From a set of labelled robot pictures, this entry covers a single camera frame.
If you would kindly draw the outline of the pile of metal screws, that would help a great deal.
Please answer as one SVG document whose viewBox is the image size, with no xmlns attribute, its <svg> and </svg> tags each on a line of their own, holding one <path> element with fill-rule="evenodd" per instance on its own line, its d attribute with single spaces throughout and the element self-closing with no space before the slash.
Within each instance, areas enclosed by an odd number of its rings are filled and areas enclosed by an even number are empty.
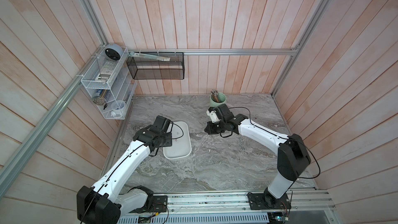
<svg viewBox="0 0 398 224">
<path fill-rule="evenodd" d="M 238 146 L 241 150 L 245 149 L 245 141 L 243 139 L 238 139 L 237 140 Z"/>
</svg>

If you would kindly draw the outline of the white rectangular storage box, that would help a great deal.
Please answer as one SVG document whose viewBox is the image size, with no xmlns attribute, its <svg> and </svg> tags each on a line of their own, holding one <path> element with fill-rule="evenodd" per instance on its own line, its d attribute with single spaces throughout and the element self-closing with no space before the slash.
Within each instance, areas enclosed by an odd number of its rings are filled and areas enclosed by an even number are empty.
<svg viewBox="0 0 398 224">
<path fill-rule="evenodd" d="M 184 121 L 176 121 L 172 132 L 172 146 L 163 148 L 163 155 L 169 160 L 180 160 L 188 157 L 192 152 L 189 128 Z"/>
</svg>

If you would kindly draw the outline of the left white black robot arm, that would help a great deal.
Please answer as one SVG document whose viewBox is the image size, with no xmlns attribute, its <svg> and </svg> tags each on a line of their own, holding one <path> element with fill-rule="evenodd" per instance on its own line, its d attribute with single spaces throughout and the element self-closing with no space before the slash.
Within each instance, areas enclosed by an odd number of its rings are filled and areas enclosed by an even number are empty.
<svg viewBox="0 0 398 224">
<path fill-rule="evenodd" d="M 154 123 L 141 128 L 133 136 L 120 159 L 93 186 L 83 186 L 77 193 L 77 218 L 84 224 L 116 224 L 130 212 L 152 211 L 156 203 L 153 191 L 135 186 L 122 194 L 121 190 L 137 167 L 153 151 L 172 146 L 174 123 L 157 116 Z"/>
</svg>

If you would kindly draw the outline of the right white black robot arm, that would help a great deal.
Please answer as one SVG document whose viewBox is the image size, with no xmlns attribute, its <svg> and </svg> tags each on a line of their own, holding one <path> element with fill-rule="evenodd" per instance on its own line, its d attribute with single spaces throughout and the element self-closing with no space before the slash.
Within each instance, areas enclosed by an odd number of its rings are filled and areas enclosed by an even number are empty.
<svg viewBox="0 0 398 224">
<path fill-rule="evenodd" d="M 266 200 L 281 199 L 311 164 L 312 160 L 302 138 L 263 127 L 243 114 L 234 115 L 226 104 L 206 111 L 210 121 L 205 132 L 222 135 L 225 132 L 250 138 L 265 146 L 277 156 L 277 175 L 264 191 Z"/>
</svg>

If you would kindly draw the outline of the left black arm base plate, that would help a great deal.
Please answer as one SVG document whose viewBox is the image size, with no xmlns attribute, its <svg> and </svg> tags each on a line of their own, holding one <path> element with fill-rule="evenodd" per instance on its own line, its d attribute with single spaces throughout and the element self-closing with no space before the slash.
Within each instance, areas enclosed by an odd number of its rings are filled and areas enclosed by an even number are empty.
<svg viewBox="0 0 398 224">
<path fill-rule="evenodd" d="M 134 213 L 166 212 L 168 196 L 149 196 L 143 207 L 135 209 Z"/>
</svg>

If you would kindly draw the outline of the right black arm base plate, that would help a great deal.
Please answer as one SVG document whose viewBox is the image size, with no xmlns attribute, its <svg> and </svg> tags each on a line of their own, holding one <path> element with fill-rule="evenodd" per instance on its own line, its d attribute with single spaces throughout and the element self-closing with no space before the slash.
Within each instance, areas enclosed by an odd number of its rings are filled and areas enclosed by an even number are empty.
<svg viewBox="0 0 398 224">
<path fill-rule="evenodd" d="M 249 192 L 247 197 L 251 210 L 291 209 L 291 202 L 287 194 L 284 194 L 281 198 L 276 199 L 269 194 L 254 194 Z"/>
</svg>

